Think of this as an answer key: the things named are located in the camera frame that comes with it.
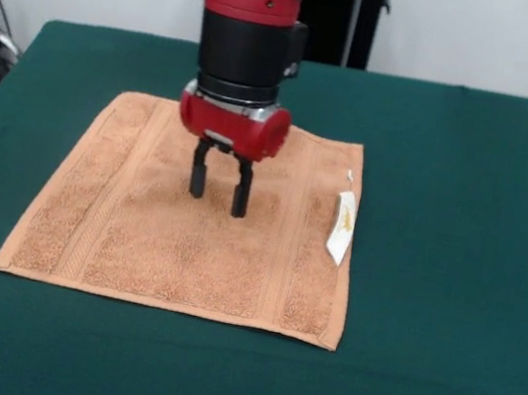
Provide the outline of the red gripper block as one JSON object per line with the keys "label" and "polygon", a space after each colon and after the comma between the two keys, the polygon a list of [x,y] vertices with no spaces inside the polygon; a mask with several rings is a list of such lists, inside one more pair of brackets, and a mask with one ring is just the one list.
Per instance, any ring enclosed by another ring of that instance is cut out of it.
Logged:
{"label": "red gripper block", "polygon": [[235,186],[231,215],[246,216],[253,166],[252,161],[275,158],[286,141],[292,124],[287,109],[277,104],[253,108],[218,101],[202,93],[197,80],[184,88],[180,101],[180,118],[184,127],[197,137],[189,192],[200,199],[206,184],[206,156],[213,144],[224,144],[239,156],[239,183]]}

